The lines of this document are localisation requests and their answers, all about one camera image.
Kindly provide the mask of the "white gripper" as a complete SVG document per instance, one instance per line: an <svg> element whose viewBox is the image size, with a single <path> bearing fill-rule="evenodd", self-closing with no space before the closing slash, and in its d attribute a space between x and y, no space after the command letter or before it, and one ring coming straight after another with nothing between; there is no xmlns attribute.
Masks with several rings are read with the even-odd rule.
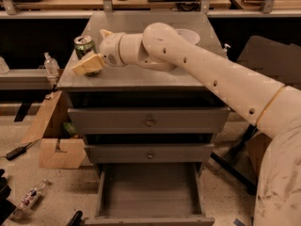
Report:
<svg viewBox="0 0 301 226"><path fill-rule="evenodd" d="M77 64L72 67L76 75L100 71L104 67L104 62L111 67L125 66L119 52L119 44L124 33L113 33L112 31L101 29L100 34L103 38L99 45L100 54L90 52L84 55Z"/></svg>

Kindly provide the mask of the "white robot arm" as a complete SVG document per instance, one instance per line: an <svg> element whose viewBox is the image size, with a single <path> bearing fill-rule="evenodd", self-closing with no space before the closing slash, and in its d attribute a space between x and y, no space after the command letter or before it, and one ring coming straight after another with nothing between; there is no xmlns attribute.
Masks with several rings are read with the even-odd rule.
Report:
<svg viewBox="0 0 301 226"><path fill-rule="evenodd" d="M301 226L301 90L233 63L187 41L172 26L141 34L101 31L98 54L72 68L77 75L105 65L135 64L167 72L180 67L271 138L261 162L254 226Z"/></svg>

